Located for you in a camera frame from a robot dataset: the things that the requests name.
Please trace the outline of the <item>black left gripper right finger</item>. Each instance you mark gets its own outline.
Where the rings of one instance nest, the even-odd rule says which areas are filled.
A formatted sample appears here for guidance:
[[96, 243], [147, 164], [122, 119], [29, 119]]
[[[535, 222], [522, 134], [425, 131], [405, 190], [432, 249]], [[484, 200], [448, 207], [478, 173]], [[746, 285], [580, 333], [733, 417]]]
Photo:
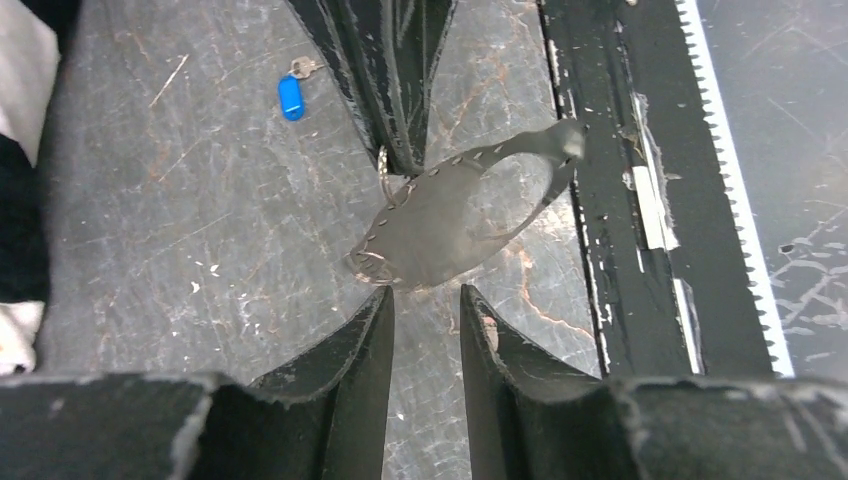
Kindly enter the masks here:
[[463, 285], [476, 479], [843, 479], [847, 387], [824, 379], [594, 378]]

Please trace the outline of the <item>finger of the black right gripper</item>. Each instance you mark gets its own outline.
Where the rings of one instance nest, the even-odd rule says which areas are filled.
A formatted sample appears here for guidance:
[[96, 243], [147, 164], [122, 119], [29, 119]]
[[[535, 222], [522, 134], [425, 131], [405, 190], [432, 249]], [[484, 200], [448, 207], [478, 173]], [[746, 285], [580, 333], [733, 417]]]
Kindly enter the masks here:
[[414, 174], [414, 3], [291, 0], [321, 52], [366, 149], [387, 169]]
[[423, 172], [431, 90], [455, 1], [400, 3], [400, 93], [406, 135], [402, 167], [405, 176]]

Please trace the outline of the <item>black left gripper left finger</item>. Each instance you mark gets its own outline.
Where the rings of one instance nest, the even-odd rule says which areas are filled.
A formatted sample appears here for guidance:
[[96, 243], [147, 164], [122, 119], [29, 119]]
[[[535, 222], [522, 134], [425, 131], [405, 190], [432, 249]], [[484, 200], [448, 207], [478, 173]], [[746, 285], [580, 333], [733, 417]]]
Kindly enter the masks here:
[[1, 382], [5, 479], [377, 479], [394, 298], [240, 384], [218, 372], [21, 375]]

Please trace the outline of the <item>blue tag key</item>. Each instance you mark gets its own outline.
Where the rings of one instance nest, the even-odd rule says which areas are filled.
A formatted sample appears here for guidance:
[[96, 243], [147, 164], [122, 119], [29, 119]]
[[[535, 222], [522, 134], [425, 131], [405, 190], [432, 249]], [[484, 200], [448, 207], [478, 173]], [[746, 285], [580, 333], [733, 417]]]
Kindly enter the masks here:
[[293, 59], [289, 71], [277, 85], [278, 98], [283, 117], [288, 121], [300, 120], [306, 110], [301, 84], [324, 64], [308, 56]]

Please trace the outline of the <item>silver metal key holder plate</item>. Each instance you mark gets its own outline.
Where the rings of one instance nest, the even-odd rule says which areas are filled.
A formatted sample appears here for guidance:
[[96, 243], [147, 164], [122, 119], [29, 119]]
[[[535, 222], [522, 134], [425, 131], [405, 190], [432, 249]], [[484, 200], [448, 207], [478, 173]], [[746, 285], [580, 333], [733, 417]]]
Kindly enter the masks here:
[[[494, 145], [466, 150], [407, 181], [387, 197], [364, 237], [346, 255], [360, 281], [416, 290], [440, 285], [495, 255], [556, 200], [585, 156], [587, 128], [565, 118]], [[465, 214], [482, 177], [517, 154], [541, 158], [550, 174], [541, 199], [517, 226], [476, 233]]]

